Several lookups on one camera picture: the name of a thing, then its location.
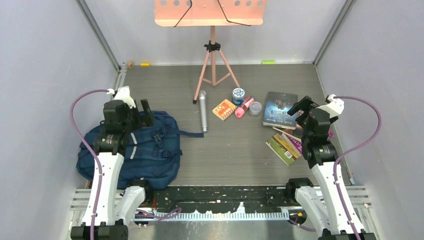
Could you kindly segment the navy blue student backpack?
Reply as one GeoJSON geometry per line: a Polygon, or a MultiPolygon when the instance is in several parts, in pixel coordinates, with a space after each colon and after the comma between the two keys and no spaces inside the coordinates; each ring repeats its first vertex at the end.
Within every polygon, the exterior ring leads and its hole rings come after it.
{"type": "Polygon", "coordinates": [[[127,188],[133,180],[149,181],[154,190],[166,188],[176,177],[183,154],[180,137],[202,138],[204,134],[180,130],[165,111],[154,111],[154,126],[132,131],[117,188],[127,188]]]}

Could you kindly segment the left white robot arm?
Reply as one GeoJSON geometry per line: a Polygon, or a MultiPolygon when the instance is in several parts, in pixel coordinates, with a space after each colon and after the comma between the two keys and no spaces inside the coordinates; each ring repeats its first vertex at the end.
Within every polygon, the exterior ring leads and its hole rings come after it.
{"type": "Polygon", "coordinates": [[[116,203],[130,133],[146,126],[136,102],[132,98],[111,100],[104,104],[103,115],[102,130],[93,147],[86,145],[94,157],[92,189],[82,223],[71,228],[72,240],[126,240],[138,207],[148,207],[154,199],[149,181],[135,179],[116,203]]]}

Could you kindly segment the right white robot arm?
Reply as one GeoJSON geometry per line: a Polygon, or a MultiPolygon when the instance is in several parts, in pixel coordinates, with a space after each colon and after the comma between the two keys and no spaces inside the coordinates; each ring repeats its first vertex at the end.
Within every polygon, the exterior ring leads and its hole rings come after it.
{"type": "Polygon", "coordinates": [[[302,128],[302,155],[318,181],[322,197],[308,178],[291,178],[285,198],[291,205],[301,205],[319,240],[374,240],[355,213],[341,173],[338,155],[329,137],[330,126],[344,110],[344,96],[328,95],[325,105],[309,96],[293,104],[290,116],[302,112],[296,122],[302,128]]]}

